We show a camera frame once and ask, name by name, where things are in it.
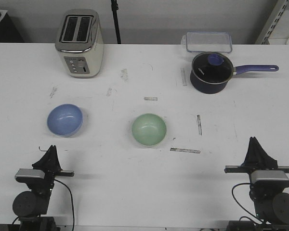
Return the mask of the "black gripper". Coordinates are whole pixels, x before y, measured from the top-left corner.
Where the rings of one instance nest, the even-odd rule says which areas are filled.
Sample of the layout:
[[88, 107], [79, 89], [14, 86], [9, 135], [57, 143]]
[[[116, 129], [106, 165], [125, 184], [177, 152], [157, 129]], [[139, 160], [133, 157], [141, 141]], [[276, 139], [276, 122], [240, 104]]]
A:
[[289, 173], [289, 166], [278, 166], [277, 161], [266, 153], [256, 137], [250, 137], [248, 150], [242, 165], [225, 166], [224, 172], [251, 174], [256, 170], [280, 170]]
[[[51, 168], [54, 155], [55, 167]], [[34, 170], [41, 170], [44, 173], [44, 177], [40, 180], [33, 180], [31, 190], [34, 193], [50, 193], [54, 188], [54, 181], [57, 176], [59, 177], [73, 177], [74, 171], [62, 170], [58, 159], [57, 148], [55, 145], [51, 145], [43, 157], [32, 164]]]

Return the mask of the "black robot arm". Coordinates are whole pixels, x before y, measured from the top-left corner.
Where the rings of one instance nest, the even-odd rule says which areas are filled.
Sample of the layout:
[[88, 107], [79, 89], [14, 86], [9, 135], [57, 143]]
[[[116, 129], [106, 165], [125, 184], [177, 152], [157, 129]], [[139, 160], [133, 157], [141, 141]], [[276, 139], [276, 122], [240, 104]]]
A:
[[20, 221], [20, 231], [60, 231], [54, 217], [46, 216], [54, 183], [65, 183], [56, 177], [73, 177], [74, 171], [64, 171], [59, 163], [57, 149], [51, 145], [43, 157], [32, 164], [32, 168], [21, 168], [15, 180], [29, 188], [16, 196], [13, 212]]
[[228, 222], [228, 231], [289, 231], [289, 166], [279, 166], [255, 137], [239, 166], [226, 166], [225, 173], [246, 173], [255, 214]]

